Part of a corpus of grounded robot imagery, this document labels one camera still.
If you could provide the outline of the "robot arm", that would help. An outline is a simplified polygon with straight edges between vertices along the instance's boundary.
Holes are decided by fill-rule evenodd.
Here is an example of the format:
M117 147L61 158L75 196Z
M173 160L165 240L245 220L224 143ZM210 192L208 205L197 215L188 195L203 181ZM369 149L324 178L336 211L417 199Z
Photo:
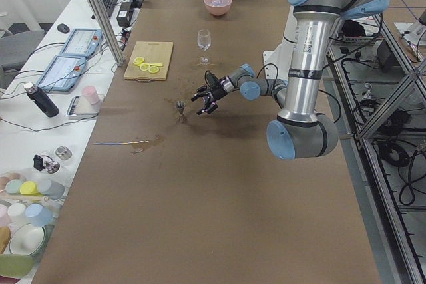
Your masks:
M329 36L338 19L368 17L384 12L390 0L288 0L296 19L296 34L286 80L258 79L250 65L218 78L211 72L197 89L201 114L210 114L218 101L238 91L245 99L271 96L280 106L267 127L267 142L280 159L313 158L329 154L337 145L333 121L315 111Z

